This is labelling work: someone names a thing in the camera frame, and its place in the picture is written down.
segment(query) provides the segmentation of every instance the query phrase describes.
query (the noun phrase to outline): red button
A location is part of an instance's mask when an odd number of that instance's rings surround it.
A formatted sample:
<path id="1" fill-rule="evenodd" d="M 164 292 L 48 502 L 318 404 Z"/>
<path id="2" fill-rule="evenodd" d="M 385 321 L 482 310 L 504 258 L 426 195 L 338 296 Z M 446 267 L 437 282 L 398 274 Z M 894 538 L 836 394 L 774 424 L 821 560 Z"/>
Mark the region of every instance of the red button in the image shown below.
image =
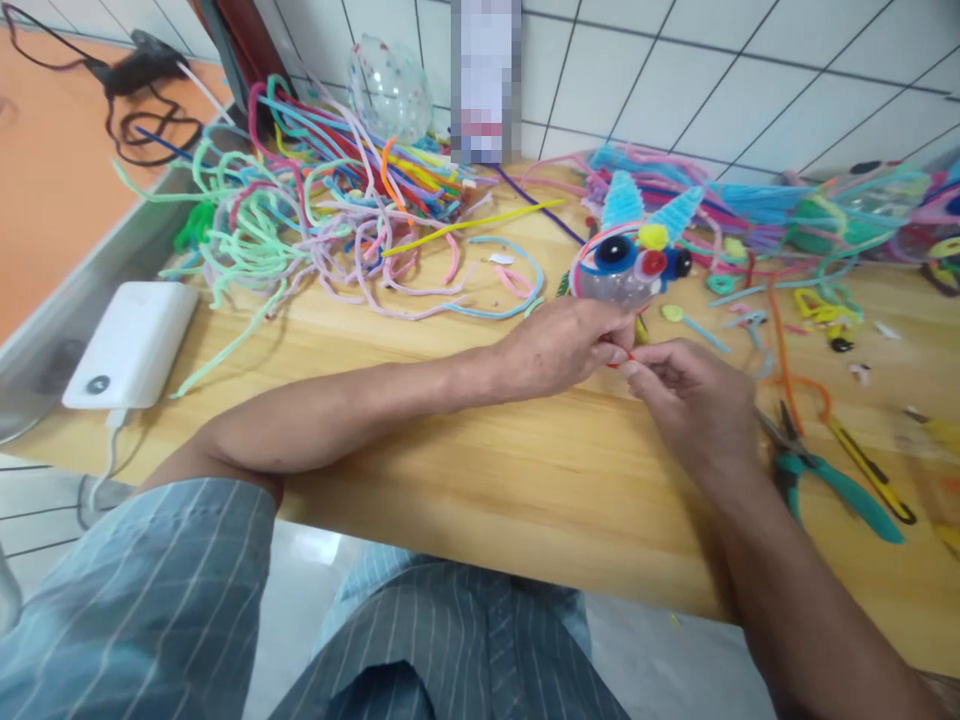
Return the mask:
<path id="1" fill-rule="evenodd" d="M 648 277 L 659 275 L 667 269 L 667 256 L 659 250 L 647 250 L 640 261 L 640 269 Z"/>

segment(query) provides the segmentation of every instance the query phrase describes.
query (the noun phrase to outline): forearm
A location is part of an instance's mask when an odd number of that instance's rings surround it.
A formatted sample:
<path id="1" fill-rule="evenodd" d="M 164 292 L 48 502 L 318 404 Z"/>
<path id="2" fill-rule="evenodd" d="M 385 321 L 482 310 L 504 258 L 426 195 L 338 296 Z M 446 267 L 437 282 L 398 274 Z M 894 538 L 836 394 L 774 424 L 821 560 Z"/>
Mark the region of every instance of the forearm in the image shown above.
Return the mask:
<path id="1" fill-rule="evenodd" d="M 744 485 L 715 503 L 747 642 L 771 690 L 827 720 L 941 717 L 773 483 L 758 474 Z"/>
<path id="2" fill-rule="evenodd" d="M 410 421 L 511 400 L 497 386 L 491 352 L 468 350 L 276 388 L 210 420 L 144 487 L 226 474 L 279 497 L 278 478 L 330 465 Z"/>

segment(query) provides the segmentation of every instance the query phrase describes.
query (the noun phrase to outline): black bead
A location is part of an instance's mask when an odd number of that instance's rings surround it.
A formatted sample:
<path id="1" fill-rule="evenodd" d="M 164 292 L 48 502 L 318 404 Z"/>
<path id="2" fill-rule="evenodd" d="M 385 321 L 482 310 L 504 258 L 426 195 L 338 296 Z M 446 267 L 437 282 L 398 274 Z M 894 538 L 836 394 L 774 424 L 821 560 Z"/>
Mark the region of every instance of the black bead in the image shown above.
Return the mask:
<path id="1" fill-rule="evenodd" d="M 881 165 L 883 165 L 883 163 L 880 162 L 879 160 L 871 160 L 870 162 L 857 163 L 852 168 L 850 168 L 850 174 L 863 175 L 864 173 L 868 173 L 872 170 L 876 170 Z"/>
<path id="2" fill-rule="evenodd" d="M 850 352 L 853 350 L 853 343 L 846 338 L 834 338 L 830 341 L 830 347 L 834 352 Z"/>
<path id="3" fill-rule="evenodd" d="M 603 265 L 616 265 L 630 254 L 631 242 L 623 235 L 614 235 L 600 243 L 597 261 Z"/>
<path id="4" fill-rule="evenodd" d="M 687 277 L 693 269 L 693 254 L 686 248 L 677 253 L 677 259 L 674 261 L 674 274 L 680 277 Z"/>

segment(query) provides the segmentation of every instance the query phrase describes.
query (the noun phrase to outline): orange surface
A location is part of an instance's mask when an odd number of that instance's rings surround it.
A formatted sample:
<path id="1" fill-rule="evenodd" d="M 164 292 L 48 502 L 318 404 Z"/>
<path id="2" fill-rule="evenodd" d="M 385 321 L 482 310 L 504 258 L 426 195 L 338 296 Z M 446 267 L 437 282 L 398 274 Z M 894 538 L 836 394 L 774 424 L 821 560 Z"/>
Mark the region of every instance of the orange surface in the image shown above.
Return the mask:
<path id="1" fill-rule="evenodd" d="M 20 46 L 48 63 L 76 54 L 53 38 L 19 32 Z M 72 40 L 94 57 L 116 62 L 129 48 Z M 191 68 L 221 100 L 231 99 L 223 71 L 210 64 Z M 213 118 L 210 101 L 189 80 L 167 83 L 161 93 L 191 117 Z M 117 101 L 119 121 L 131 107 L 164 112 L 152 96 Z M 134 206 L 110 164 L 113 141 L 104 130 L 107 101 L 100 83 L 85 68 L 54 72 L 34 65 L 10 45 L 0 28 L 0 344 L 2 344 Z M 165 137 L 180 143 L 190 129 Z M 147 160 L 160 148 L 143 149 Z M 163 168 L 128 166 L 133 180 L 152 186 Z"/>

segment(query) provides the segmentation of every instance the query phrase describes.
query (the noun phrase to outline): blue ear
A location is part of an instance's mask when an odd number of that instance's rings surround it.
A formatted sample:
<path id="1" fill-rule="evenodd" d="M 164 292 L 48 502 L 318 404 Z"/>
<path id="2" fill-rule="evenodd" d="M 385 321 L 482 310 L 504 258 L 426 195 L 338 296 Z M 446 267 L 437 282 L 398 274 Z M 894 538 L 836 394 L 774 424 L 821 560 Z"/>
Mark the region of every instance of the blue ear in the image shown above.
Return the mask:
<path id="1" fill-rule="evenodd" d="M 692 187 L 657 210 L 647 219 L 647 223 L 666 227 L 672 245 L 690 224 L 697 208 L 700 207 L 701 200 L 703 200 L 703 188 Z"/>
<path id="2" fill-rule="evenodd" d="M 601 230 L 643 220 L 643 199 L 633 177 L 625 170 L 617 170 L 610 180 L 610 190 L 603 206 Z"/>

